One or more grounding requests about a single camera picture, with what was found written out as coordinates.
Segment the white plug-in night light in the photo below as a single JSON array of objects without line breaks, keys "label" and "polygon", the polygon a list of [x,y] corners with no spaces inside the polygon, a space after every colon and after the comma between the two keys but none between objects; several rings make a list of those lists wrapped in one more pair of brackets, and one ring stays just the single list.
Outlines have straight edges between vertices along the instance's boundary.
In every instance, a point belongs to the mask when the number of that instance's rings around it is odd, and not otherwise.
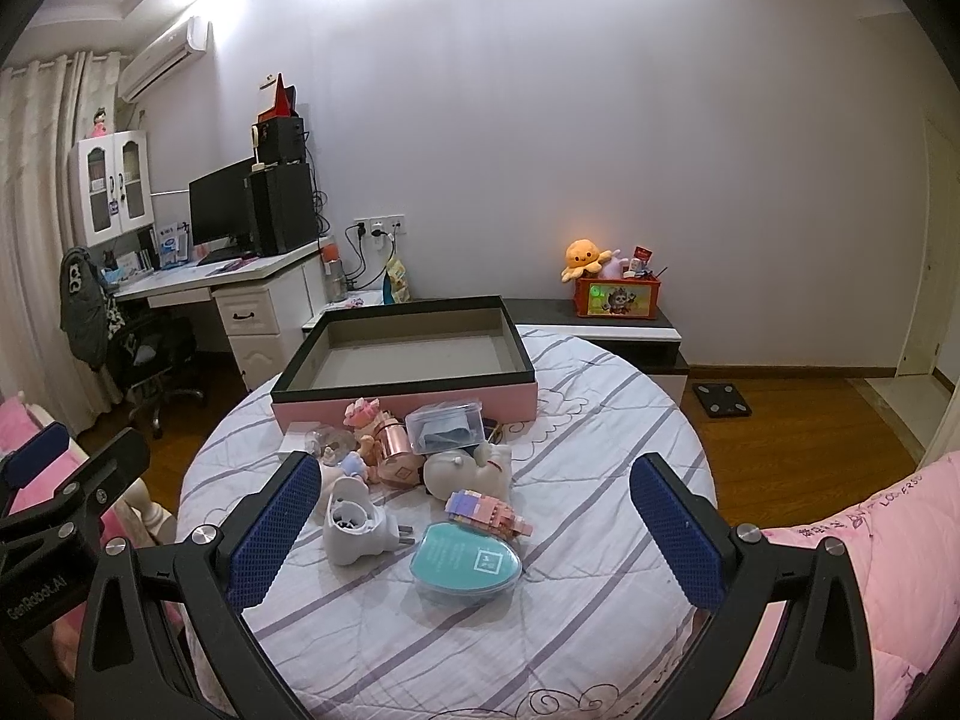
[{"label": "white plug-in night light", "polygon": [[331,564],[347,567],[362,557],[413,546],[416,539],[412,527],[400,525],[394,514],[374,504],[361,479],[344,476],[334,483],[327,500],[322,543]]}]

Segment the clear glass bottle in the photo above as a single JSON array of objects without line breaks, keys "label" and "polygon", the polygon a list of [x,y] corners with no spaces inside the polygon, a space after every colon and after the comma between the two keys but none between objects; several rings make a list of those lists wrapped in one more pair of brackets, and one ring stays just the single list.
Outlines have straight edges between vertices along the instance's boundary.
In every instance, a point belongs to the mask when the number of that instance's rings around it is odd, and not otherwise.
[{"label": "clear glass bottle", "polygon": [[304,436],[304,450],[320,465],[338,465],[343,457],[343,447],[342,436],[335,427],[311,427]]}]

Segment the doll figurine with bunny ears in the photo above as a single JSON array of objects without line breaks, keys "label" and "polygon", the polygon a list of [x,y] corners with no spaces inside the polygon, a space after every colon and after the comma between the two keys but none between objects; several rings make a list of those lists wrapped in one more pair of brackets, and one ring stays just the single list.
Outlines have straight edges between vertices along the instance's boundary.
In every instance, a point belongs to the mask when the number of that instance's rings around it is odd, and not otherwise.
[{"label": "doll figurine with bunny ears", "polygon": [[338,465],[320,465],[320,498],[317,510],[320,515],[327,511],[334,484],[340,478],[358,478],[364,484],[379,483],[377,461],[381,457],[381,447],[373,436],[361,436],[355,439],[347,431],[340,431],[343,444],[343,457]]}]

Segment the rose gold metallic canister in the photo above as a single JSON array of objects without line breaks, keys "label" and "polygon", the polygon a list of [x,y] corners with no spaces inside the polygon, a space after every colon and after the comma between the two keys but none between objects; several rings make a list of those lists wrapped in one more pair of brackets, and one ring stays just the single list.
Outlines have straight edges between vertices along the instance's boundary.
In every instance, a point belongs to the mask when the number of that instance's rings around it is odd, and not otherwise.
[{"label": "rose gold metallic canister", "polygon": [[377,474],[382,483],[397,488],[415,488],[421,481],[423,457],[413,450],[404,424],[389,421],[376,433],[381,445],[381,458],[377,461]]}]

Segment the teal heart-shaped case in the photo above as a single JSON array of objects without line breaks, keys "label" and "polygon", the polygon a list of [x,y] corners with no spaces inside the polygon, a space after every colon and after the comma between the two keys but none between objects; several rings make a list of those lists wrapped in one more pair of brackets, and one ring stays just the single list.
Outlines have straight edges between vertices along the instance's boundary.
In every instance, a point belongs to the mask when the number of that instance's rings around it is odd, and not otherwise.
[{"label": "teal heart-shaped case", "polygon": [[523,573],[523,563],[506,541],[443,522],[427,528],[410,572],[422,592],[448,600],[482,601],[511,590]]}]

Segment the clear plastic floss box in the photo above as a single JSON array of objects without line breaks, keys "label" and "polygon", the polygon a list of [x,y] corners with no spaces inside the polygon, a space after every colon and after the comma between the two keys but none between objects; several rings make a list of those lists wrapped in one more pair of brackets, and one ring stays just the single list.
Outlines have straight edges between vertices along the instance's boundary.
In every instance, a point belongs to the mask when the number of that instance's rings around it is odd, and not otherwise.
[{"label": "clear plastic floss box", "polygon": [[418,455],[477,447],[485,440],[482,403],[459,400],[420,406],[405,418],[405,429]]}]

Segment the white astronaut figurine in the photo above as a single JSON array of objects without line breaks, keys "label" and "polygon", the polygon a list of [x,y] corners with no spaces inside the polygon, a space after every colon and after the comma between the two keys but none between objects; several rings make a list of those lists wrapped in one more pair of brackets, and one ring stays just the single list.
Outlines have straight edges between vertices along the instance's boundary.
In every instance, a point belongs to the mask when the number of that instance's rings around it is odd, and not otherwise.
[{"label": "white astronaut figurine", "polygon": [[506,444],[483,442],[473,452],[444,450],[430,455],[423,465],[423,484],[436,499],[446,502],[457,491],[475,491],[509,499],[512,452]]}]

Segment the white bedpost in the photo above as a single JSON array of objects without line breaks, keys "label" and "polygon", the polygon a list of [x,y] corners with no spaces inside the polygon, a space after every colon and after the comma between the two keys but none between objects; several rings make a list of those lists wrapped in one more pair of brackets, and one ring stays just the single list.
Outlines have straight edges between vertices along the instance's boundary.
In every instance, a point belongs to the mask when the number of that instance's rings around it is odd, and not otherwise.
[{"label": "white bedpost", "polygon": [[156,543],[171,544],[176,541],[176,516],[151,497],[143,479],[133,481],[122,499],[139,514],[143,526]]}]

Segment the black office chair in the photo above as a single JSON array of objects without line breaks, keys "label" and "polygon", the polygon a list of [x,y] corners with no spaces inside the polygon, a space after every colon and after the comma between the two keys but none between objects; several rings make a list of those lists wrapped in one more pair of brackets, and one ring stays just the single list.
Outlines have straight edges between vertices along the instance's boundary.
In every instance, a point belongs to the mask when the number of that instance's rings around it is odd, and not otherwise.
[{"label": "black office chair", "polygon": [[195,353],[197,342],[189,320],[163,312],[128,317],[109,342],[106,369],[130,403],[130,426],[146,415],[151,434],[159,439],[161,415],[172,400],[205,400],[195,387]]}]

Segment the pink white block figure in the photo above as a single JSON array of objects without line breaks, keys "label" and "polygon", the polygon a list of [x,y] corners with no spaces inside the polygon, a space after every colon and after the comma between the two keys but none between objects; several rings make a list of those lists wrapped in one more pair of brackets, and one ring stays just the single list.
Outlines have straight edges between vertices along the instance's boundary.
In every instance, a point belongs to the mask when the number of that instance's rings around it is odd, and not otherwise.
[{"label": "pink white block figure", "polygon": [[353,431],[358,431],[370,426],[379,415],[381,415],[381,403],[377,398],[359,397],[352,403],[348,403],[343,411],[343,424]]}]

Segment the white desk with drawers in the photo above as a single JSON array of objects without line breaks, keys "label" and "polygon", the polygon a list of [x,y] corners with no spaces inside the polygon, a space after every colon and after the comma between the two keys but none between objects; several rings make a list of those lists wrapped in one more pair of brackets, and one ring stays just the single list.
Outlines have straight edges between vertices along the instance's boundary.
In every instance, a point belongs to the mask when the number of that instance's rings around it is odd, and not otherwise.
[{"label": "white desk with drawers", "polygon": [[151,309],[217,306],[247,390],[285,369],[302,342],[302,326],[327,305],[322,246],[308,242],[275,257],[179,266],[155,271],[117,291],[119,301],[146,299]]}]

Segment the black computer monitor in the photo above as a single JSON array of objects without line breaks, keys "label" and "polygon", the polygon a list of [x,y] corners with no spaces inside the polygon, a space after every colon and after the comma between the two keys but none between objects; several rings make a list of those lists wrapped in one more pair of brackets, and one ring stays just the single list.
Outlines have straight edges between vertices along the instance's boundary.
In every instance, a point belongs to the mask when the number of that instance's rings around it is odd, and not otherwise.
[{"label": "black computer monitor", "polygon": [[252,158],[240,160],[189,184],[190,231],[195,245],[226,239],[235,249],[251,247],[245,179],[253,165]]}]

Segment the bottle with orange cap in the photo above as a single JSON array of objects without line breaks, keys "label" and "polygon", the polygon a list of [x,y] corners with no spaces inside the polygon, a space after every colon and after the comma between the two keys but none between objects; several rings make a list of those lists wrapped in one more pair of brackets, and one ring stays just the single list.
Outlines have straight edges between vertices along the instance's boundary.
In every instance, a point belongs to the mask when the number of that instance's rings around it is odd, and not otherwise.
[{"label": "bottle with orange cap", "polygon": [[335,242],[327,242],[320,248],[322,266],[324,266],[325,294],[327,301],[343,301],[347,296],[347,275]]}]

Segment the pink box with black rim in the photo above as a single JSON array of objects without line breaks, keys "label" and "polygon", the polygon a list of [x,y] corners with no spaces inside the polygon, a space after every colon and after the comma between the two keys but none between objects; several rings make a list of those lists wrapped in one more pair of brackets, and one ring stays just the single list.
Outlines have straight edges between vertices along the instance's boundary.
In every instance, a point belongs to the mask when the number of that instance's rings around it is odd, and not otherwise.
[{"label": "pink box with black rim", "polygon": [[340,426],[359,398],[401,418],[432,403],[477,400],[487,418],[526,422],[537,416],[538,396],[534,364],[498,296],[327,312],[270,392],[281,427]]}]

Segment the black speaker on tower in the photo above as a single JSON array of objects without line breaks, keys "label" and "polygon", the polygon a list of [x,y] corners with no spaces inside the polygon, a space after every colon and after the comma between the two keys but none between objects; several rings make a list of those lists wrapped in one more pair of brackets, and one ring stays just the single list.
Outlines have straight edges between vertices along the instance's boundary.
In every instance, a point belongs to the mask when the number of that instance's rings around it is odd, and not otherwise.
[{"label": "black speaker on tower", "polygon": [[267,164],[302,163],[306,160],[304,122],[299,115],[274,117],[254,125],[257,161]]}]

